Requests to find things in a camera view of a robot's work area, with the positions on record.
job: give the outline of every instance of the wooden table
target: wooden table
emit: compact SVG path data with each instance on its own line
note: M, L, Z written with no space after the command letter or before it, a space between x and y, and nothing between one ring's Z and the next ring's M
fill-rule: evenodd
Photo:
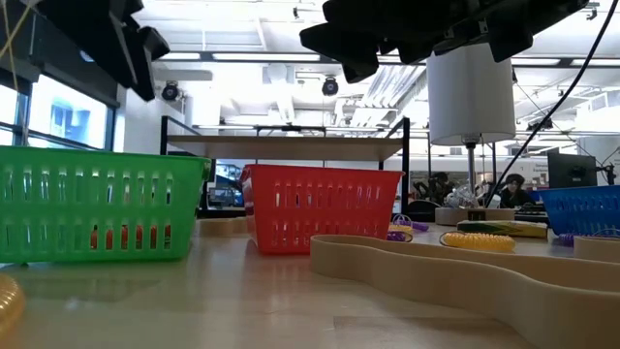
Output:
M437 243L446 229L416 241ZM572 253L520 242L518 253ZM27 298L3 349L531 348L494 320L313 274L307 256L260 256L246 236L195 238L180 262L2 271Z

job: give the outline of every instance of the monitor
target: monitor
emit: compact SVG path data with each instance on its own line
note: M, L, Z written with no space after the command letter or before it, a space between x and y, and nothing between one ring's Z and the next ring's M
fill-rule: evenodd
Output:
M549 188L597 186L597 162L594 156L547 154Z

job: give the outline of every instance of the green object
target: green object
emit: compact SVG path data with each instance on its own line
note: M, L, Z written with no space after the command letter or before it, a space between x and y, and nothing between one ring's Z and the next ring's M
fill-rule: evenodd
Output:
M0 146L0 263L179 259L210 160Z

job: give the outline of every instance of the plastic basket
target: plastic basket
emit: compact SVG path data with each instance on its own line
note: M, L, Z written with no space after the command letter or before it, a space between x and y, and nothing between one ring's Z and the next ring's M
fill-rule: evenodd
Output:
M187 255L210 160L0 146L0 263Z
M556 235L594 235L605 229L620 229L620 185L539 193Z
M385 239L402 173L248 165L248 232L264 254L307 254L314 235Z

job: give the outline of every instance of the shelf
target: shelf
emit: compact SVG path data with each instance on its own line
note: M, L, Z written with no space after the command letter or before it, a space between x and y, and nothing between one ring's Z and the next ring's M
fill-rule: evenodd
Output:
M384 161L401 139L168 136L170 145L212 159Z

